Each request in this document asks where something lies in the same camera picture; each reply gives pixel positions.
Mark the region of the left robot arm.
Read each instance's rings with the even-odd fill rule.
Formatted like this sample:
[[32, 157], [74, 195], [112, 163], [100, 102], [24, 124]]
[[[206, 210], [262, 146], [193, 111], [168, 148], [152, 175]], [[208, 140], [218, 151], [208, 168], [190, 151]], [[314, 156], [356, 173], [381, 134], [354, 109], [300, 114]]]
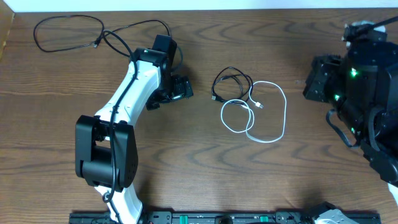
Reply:
[[116, 223], [139, 223], [143, 204], [132, 184], [138, 165], [134, 128], [143, 109], [193, 96], [187, 77], [174, 75], [178, 50], [169, 35], [149, 49], [129, 51], [129, 67], [111, 99], [75, 125], [75, 172], [94, 187]]

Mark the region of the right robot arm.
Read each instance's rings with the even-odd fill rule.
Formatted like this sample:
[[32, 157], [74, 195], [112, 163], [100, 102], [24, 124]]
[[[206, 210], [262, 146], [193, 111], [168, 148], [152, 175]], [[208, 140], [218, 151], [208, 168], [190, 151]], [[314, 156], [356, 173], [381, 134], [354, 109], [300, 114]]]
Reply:
[[313, 58], [305, 99], [329, 103], [326, 121], [337, 115], [355, 138], [329, 126], [349, 148], [360, 148], [370, 167], [397, 197], [397, 44], [352, 44], [344, 57]]

